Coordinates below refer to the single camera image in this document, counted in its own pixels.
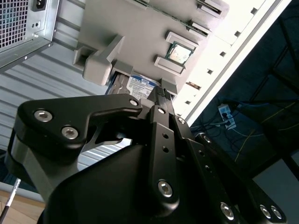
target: mounting hole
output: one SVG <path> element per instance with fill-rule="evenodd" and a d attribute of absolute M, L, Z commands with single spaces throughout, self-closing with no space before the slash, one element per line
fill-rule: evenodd
<path fill-rule="evenodd" d="M 168 152 L 169 152 L 169 149 L 166 148 L 165 146 L 163 146 L 163 151 L 166 152 L 166 153 L 168 153 Z"/>
<path fill-rule="evenodd" d="M 163 135 L 163 137 L 164 137 L 164 138 L 166 138 L 166 139 L 168 139 L 168 138 L 169 138 L 169 137 L 168 137 L 168 135 L 167 135 L 167 134 L 165 134 L 165 133 L 163 133 L 162 135 Z"/>
<path fill-rule="evenodd" d="M 201 155 L 201 156 L 205 156 L 204 152 L 199 150 L 198 153 Z"/>
<path fill-rule="evenodd" d="M 207 73 L 211 75 L 211 74 L 213 73 L 213 71 L 210 70 L 210 69 L 208 69 L 208 70 L 207 70 Z"/>
<path fill-rule="evenodd" d="M 211 168 L 208 165 L 205 165 L 205 168 L 208 172 L 210 172 L 210 173 L 212 172 Z"/>
<path fill-rule="evenodd" d="M 241 34 L 241 33 L 240 33 L 239 31 L 236 31 L 236 32 L 235 32 L 235 36 L 236 36 L 236 37 L 239 37 L 240 34 Z"/>
<path fill-rule="evenodd" d="M 223 51 L 220 53 L 220 56 L 224 57 L 226 55 L 226 53 Z"/>

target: ventilation slot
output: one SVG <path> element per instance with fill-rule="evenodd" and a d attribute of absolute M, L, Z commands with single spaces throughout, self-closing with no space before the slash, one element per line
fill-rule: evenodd
<path fill-rule="evenodd" d="M 0 0 L 0 51 L 24 40 L 28 0 Z"/>

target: metal screw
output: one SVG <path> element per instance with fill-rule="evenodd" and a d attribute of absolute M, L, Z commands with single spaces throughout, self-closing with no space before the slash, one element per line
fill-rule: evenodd
<path fill-rule="evenodd" d="M 158 108 L 158 111 L 163 114 L 166 113 L 165 110 L 163 110 L 162 108 Z"/>
<path fill-rule="evenodd" d="M 281 214 L 279 213 L 279 211 L 274 206 L 271 206 L 271 209 L 272 209 L 273 213 L 276 215 L 277 218 L 282 219 Z"/>
<path fill-rule="evenodd" d="M 179 122 L 181 122 L 183 125 L 186 123 L 184 119 L 178 118 Z"/>
<path fill-rule="evenodd" d="M 172 188 L 167 182 L 160 181 L 158 183 L 158 188 L 159 188 L 159 191 L 161 192 L 161 194 L 164 197 L 171 197 L 172 196 Z"/>
<path fill-rule="evenodd" d="M 138 105 L 138 103 L 135 101 L 135 100 L 130 100 L 130 103 L 132 104 L 132 105 L 134 105 L 134 106 L 137 106 Z"/>
<path fill-rule="evenodd" d="M 226 218 L 228 218 L 228 220 L 234 220 L 234 218 L 235 218 L 234 213 L 227 204 L 225 204 L 224 202 L 221 202 L 220 208 L 221 208 L 222 213 L 226 216 Z"/>
<path fill-rule="evenodd" d="M 78 131 L 73 127 L 64 127 L 61 134 L 67 139 L 75 139 L 78 137 Z"/>
<path fill-rule="evenodd" d="M 270 213 L 268 212 L 268 210 L 266 209 L 265 206 L 263 206 L 262 204 L 260 205 L 260 209 L 262 211 L 262 213 L 267 217 L 267 218 L 271 218 Z"/>
<path fill-rule="evenodd" d="M 207 143 L 211 143 L 211 140 L 206 135 L 204 135 L 204 140 L 206 140 Z"/>
<path fill-rule="evenodd" d="M 35 111 L 34 117 L 41 122 L 48 122 L 48 121 L 52 120 L 52 118 L 53 118 L 53 116 L 50 112 L 42 111 L 42 110 Z"/>

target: metal sheet panel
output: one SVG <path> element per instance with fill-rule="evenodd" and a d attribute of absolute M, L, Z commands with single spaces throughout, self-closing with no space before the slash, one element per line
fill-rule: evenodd
<path fill-rule="evenodd" d="M 80 97 L 105 94 L 107 87 L 82 78 L 72 65 L 74 52 L 59 44 L 25 60 L 0 74 L 0 149 L 6 150 L 18 106 L 28 100 Z M 101 146 L 80 155 L 79 169 L 120 150 L 128 140 L 116 146 Z"/>

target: electrical cable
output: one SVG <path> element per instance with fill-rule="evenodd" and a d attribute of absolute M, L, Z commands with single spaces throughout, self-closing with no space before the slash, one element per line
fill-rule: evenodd
<path fill-rule="evenodd" d="M 279 129 L 279 131 L 286 131 L 286 130 L 289 130 L 289 129 L 291 129 L 291 128 L 293 128 L 293 127 L 296 127 L 296 126 L 298 126 L 298 125 L 299 125 L 299 123 L 297 123 L 297 124 L 295 124 L 295 125 L 293 125 L 293 126 L 291 126 L 291 127 L 287 127 L 287 128 Z"/>
<path fill-rule="evenodd" d="M 285 109 L 289 108 L 290 106 L 293 106 L 295 103 L 296 103 L 296 102 L 294 102 L 294 103 L 292 103 L 292 104 L 286 106 L 285 108 L 283 108 L 283 109 L 277 111 L 277 112 L 274 113 L 273 115 L 267 117 L 265 120 L 263 120 L 263 121 L 261 122 L 261 124 L 264 123 L 264 122 L 266 122 L 266 121 L 269 120 L 270 118 L 273 118 L 274 116 L 278 115 L 279 113 L 281 113 L 281 112 L 284 111 Z"/>
<path fill-rule="evenodd" d="M 245 139 L 245 141 L 243 142 L 243 145 L 241 146 L 241 148 L 240 148 L 240 150 L 239 150 L 239 152 L 238 152 L 238 155 L 237 155 L 236 158 L 235 158 L 235 162 L 236 162 L 237 159 L 239 158 L 239 155 L 240 155 L 242 149 L 244 148 L 245 143 L 247 142 L 247 140 L 250 138 L 250 136 L 251 136 L 254 132 L 255 132 L 255 130 L 252 130 L 251 133 L 248 135 L 248 137 L 247 137 L 247 138 Z"/>
<path fill-rule="evenodd" d="M 1 213 L 1 215 L 0 215 L 0 224 L 2 224 L 2 223 L 3 223 L 3 220 L 5 219 L 5 216 L 6 216 L 7 212 L 8 212 L 8 210 L 9 210 L 9 207 L 10 207 L 11 203 L 12 203 L 13 200 L 14 200 L 14 196 L 15 196 L 15 194 L 16 194 L 16 192 L 17 192 L 17 189 L 19 188 L 20 182 L 21 182 L 21 180 L 20 180 L 19 178 L 17 178 L 16 181 L 15 181 L 15 183 L 14 183 L 13 190 L 12 190 L 12 192 L 10 193 L 10 196 L 9 196 L 9 198 L 7 199 L 7 202 L 6 202 L 6 204 L 5 204 L 5 207 L 4 207 L 4 209 L 3 209 L 3 211 L 2 211 L 2 213 Z"/>
<path fill-rule="evenodd" d="M 244 137 L 248 137 L 249 135 L 245 135 L 245 134 L 242 134 L 241 132 L 238 132 L 237 130 L 235 130 L 234 128 L 232 128 L 231 130 L 233 130 L 234 132 L 244 136 Z M 264 134 L 255 134 L 255 135 L 251 135 L 251 137 L 258 137 L 258 136 L 263 136 Z"/>
<path fill-rule="evenodd" d="M 283 110 L 285 110 L 286 108 L 289 108 L 290 106 L 294 105 L 295 103 L 296 103 L 296 102 L 291 103 L 291 104 L 289 104 L 288 106 L 286 106 L 285 108 L 283 108 L 283 109 L 277 111 L 276 113 L 272 114 L 271 116 L 267 117 L 266 119 L 264 119 L 264 120 L 261 122 L 261 124 L 264 123 L 264 122 L 266 122 L 267 120 L 273 118 L 274 116 L 278 115 L 278 114 L 281 113 Z M 238 155 L 237 155 L 237 157 L 236 157 L 236 159 L 235 159 L 235 162 L 237 161 L 237 159 L 238 159 L 238 157 L 239 157 L 239 154 L 241 153 L 242 149 L 244 148 L 245 143 L 247 142 L 247 140 L 250 138 L 250 136 L 251 136 L 254 132 L 255 132 L 255 130 L 253 130 L 253 131 L 249 134 L 249 136 L 245 139 L 245 141 L 243 142 L 243 145 L 242 145 L 242 147 L 241 147 L 240 150 L 239 150 L 239 153 L 238 153 Z"/>

